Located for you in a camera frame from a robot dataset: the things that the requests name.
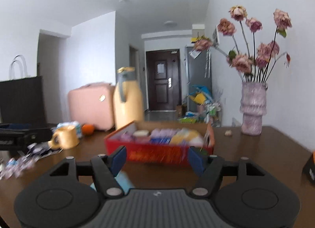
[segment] yellow thermos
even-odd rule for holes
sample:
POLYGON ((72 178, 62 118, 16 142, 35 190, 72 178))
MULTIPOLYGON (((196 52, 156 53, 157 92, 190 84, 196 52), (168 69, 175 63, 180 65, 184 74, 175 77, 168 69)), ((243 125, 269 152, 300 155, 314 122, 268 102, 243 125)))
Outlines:
POLYGON ((136 120, 144 120, 143 98, 136 81, 134 67, 117 70, 118 82, 114 92, 115 125, 119 129, 136 120))

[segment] paper sign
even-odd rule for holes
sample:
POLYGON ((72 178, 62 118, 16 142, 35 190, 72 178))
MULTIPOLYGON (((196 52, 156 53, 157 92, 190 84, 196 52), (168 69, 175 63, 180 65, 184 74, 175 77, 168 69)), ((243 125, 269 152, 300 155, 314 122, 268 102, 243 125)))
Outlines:
POLYGON ((159 74, 159 73, 165 73, 165 68, 164 68, 164 64, 162 64, 162 63, 159 63, 158 65, 157 65, 157 73, 159 74))

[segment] pink vase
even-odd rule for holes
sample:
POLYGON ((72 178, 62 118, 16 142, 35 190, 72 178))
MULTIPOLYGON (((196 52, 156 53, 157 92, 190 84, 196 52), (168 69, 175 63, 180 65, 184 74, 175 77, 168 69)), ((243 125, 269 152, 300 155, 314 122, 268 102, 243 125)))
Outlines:
POLYGON ((240 111, 243 113, 242 133, 261 134, 262 116, 266 115, 266 83, 243 82, 240 111))

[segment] dark brown door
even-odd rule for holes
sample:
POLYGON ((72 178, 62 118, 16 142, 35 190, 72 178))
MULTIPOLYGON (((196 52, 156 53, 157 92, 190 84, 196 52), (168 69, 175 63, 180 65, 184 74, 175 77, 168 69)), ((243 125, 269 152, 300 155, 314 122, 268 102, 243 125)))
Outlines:
POLYGON ((149 51, 148 68, 149 110, 175 110, 182 104, 179 49, 149 51))

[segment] white wall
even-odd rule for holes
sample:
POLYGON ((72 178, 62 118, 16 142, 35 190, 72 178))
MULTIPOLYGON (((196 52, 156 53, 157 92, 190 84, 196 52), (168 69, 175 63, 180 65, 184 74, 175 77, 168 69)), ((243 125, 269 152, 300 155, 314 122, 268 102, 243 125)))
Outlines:
POLYGON ((139 73, 140 88, 143 95, 144 109, 146 109, 146 86, 145 86, 145 61, 144 61, 144 42, 141 35, 128 24, 128 22, 116 12, 116 30, 115 30, 115 54, 116 70, 130 65, 129 46, 139 51, 139 73))
POLYGON ((38 41, 38 62, 43 77, 43 94, 48 123, 62 121, 59 86, 59 46, 61 39, 40 34, 38 41))
POLYGON ((69 120, 67 94, 93 82, 115 84, 116 12, 72 28, 71 37, 59 45, 59 83, 63 121, 69 120))
MULTIPOLYGON (((283 39, 277 36, 280 52, 288 51, 291 55, 290 68, 284 67, 284 59, 279 60, 268 79, 267 115, 264 124, 271 124, 287 135, 293 137, 303 146, 315 149, 313 134, 315 133, 315 59, 313 57, 315 30, 315 0, 210 0, 207 18, 206 34, 212 35, 215 26, 221 18, 228 18, 229 8, 243 5, 247 8, 249 17, 258 18, 263 24, 263 30, 257 32, 256 43, 269 43, 273 40, 276 26, 273 12, 276 8, 289 13, 293 28, 288 30, 288 36, 283 39)), ((242 39, 239 24, 236 40, 244 52, 246 46, 242 39)), ((246 36, 253 53, 252 35, 248 28, 246 36)), ((221 48, 228 52, 234 46, 230 37, 220 35, 221 48)), ((236 71, 230 69, 225 57, 217 51, 212 55, 213 90, 223 90, 223 125, 231 125, 232 117, 242 121, 239 112, 241 99, 241 82, 236 71)))
POLYGON ((167 50, 167 49, 179 49, 180 50, 182 101, 187 96, 187 79, 186 79, 186 68, 185 68, 185 46, 192 46, 191 37, 174 37, 174 38, 163 38, 163 39, 145 40, 144 41, 145 52, 157 51, 157 50, 167 50))
MULTIPOLYGON (((71 27, 56 21, 0 14, 0 81, 9 79, 13 58, 24 55, 29 76, 37 75, 37 45, 40 30, 63 37, 71 35, 71 27)), ((20 72, 16 69, 16 78, 20 72)))

